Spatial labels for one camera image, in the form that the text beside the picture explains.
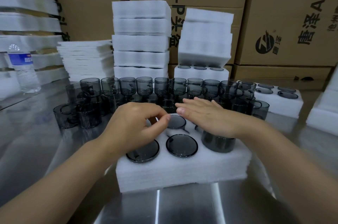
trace bottle label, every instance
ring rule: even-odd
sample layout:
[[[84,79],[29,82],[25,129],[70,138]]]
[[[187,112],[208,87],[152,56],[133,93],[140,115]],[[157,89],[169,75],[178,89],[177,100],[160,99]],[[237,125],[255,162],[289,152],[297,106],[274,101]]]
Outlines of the bottle label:
[[[30,53],[9,53],[11,63],[13,66],[32,65],[32,55]]]

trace company logo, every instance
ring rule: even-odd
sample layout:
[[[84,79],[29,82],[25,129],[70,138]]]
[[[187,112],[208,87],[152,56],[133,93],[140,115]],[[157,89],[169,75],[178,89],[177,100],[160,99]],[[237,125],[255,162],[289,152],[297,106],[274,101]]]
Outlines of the company logo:
[[[274,38],[272,35],[265,31],[265,35],[258,38],[256,42],[256,51],[260,54],[266,54],[273,49]]]

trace left hand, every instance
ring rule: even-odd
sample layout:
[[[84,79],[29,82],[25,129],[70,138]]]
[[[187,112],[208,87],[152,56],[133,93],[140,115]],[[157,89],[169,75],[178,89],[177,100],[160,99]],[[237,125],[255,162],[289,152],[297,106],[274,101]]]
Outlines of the left hand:
[[[169,120],[170,115],[160,106],[129,102],[118,107],[98,139],[110,154],[122,156],[153,141],[167,128]]]

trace plastic water bottle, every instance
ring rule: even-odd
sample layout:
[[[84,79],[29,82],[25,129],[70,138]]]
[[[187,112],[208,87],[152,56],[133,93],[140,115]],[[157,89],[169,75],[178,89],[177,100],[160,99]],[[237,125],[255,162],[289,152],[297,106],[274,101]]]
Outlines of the plastic water bottle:
[[[13,68],[23,93],[36,93],[41,90],[40,82],[34,70],[33,60],[30,52],[20,50],[20,47],[11,44],[8,49]]]

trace right hand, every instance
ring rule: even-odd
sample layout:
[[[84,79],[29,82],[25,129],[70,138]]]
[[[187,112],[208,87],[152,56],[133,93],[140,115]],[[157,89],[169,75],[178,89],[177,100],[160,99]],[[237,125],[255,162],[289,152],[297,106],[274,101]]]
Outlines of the right hand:
[[[177,113],[216,136],[244,139],[262,122],[253,116],[223,109],[214,100],[195,97],[183,102],[176,103]]]

